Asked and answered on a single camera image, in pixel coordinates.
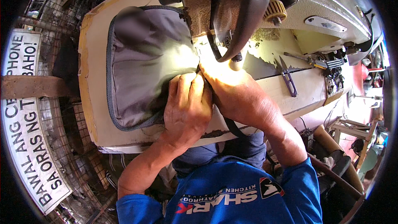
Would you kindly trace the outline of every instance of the forearm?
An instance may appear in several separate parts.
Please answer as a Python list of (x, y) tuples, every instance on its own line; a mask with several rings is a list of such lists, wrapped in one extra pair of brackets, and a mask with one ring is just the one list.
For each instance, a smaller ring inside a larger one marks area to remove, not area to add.
[(118, 182), (118, 199), (130, 194), (144, 194), (159, 171), (184, 152), (167, 142), (163, 133), (157, 142), (133, 159), (123, 171)]
[(263, 118), (259, 129), (264, 132), (280, 164), (287, 167), (305, 161), (307, 152), (296, 129), (285, 119), (275, 102), (267, 107), (268, 116)]

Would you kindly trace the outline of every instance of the man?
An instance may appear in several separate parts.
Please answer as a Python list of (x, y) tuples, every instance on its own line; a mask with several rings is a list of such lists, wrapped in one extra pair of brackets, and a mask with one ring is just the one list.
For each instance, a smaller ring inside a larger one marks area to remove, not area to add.
[[(321, 223), (316, 172), (300, 135), (277, 104), (244, 70), (204, 62), (201, 71), (170, 81), (166, 130), (119, 178), (120, 223)], [(190, 148), (204, 134), (214, 102), (224, 117), (256, 127), (248, 137)], [(266, 135), (285, 168), (280, 182), (262, 170)], [(162, 205), (144, 195), (160, 169), (172, 162), (179, 185)]]

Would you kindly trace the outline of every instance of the cardboard tube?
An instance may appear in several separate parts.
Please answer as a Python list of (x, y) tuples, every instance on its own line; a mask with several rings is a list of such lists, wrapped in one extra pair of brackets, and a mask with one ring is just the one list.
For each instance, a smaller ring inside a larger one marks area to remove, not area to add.
[[(325, 127), (321, 124), (316, 128), (314, 132), (314, 138), (317, 142), (319, 142), (327, 152), (332, 153), (335, 150), (342, 150), (344, 151), (339, 144), (334, 141), (334, 139), (326, 132)], [(354, 165), (350, 163), (346, 175), (349, 178), (349, 183), (360, 193), (363, 193), (363, 185), (361, 180), (358, 177), (357, 172), (355, 171)]]

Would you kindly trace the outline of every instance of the shark logo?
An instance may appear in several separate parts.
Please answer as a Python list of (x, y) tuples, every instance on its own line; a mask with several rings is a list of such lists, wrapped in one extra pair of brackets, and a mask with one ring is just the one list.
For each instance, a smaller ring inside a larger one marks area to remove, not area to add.
[(260, 192), (262, 199), (271, 197), (276, 194), (280, 194), (281, 196), (285, 194), (281, 186), (266, 177), (260, 178)]

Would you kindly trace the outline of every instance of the man's right hand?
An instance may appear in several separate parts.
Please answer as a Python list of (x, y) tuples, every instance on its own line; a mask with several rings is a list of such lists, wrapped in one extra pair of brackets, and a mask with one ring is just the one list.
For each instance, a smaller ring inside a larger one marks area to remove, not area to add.
[(246, 71), (232, 70), (229, 62), (206, 59), (199, 64), (216, 94), (213, 101), (224, 117), (264, 130), (264, 123), (282, 116), (279, 107)]

